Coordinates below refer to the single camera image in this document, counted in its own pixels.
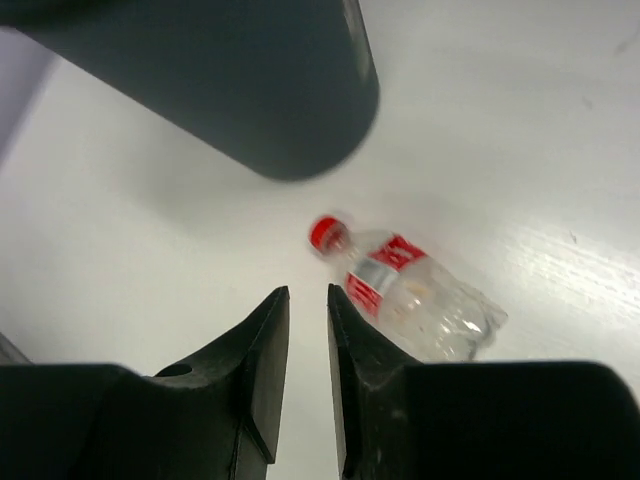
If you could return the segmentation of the black plastic waste bin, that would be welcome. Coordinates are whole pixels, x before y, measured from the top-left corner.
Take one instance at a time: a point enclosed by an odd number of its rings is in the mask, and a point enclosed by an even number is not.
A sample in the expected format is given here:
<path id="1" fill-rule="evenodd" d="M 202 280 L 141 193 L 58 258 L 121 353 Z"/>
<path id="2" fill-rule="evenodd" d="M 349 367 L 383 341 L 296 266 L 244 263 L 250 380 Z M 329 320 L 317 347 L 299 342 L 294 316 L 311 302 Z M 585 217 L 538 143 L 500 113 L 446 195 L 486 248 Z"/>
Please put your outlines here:
<path id="1" fill-rule="evenodd" d="M 378 111 L 356 1 L 5 1 L 1 23 L 275 180 L 342 163 Z"/>

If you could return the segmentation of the red label clear bottle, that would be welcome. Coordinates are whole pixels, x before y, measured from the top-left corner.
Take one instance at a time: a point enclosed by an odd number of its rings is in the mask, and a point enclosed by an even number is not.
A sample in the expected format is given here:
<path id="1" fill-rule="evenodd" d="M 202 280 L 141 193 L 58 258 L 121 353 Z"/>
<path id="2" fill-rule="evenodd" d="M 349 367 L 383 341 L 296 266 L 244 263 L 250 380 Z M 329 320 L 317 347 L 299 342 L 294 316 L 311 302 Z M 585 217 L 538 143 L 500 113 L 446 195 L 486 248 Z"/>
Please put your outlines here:
<path id="1" fill-rule="evenodd" d="M 309 242 L 360 315 L 422 362 L 464 362 L 489 346 L 507 313 L 404 236 L 352 231 L 323 215 Z"/>

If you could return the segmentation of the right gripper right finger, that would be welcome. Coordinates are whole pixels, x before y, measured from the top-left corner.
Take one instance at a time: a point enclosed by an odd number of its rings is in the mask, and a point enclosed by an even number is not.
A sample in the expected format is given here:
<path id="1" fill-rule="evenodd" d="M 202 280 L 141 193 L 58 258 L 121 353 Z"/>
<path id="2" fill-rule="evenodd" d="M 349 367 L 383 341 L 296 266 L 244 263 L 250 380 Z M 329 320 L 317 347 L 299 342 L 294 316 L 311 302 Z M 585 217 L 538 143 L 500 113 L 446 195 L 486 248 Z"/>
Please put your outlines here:
<path id="1" fill-rule="evenodd" d="M 585 361 L 433 363 L 406 354 L 330 286 L 343 479 L 635 479 L 639 407 Z"/>

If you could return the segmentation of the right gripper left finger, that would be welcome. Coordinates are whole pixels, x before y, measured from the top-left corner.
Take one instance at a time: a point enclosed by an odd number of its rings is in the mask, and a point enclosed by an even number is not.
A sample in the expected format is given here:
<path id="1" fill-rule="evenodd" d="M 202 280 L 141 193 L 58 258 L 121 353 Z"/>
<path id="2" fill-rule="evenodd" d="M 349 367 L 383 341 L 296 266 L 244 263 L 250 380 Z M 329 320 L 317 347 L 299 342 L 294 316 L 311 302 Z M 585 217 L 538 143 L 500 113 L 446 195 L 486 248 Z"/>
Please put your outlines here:
<path id="1" fill-rule="evenodd" d="M 5 479 L 262 479 L 275 462 L 289 291 L 153 376 L 36 365 L 1 344 Z"/>

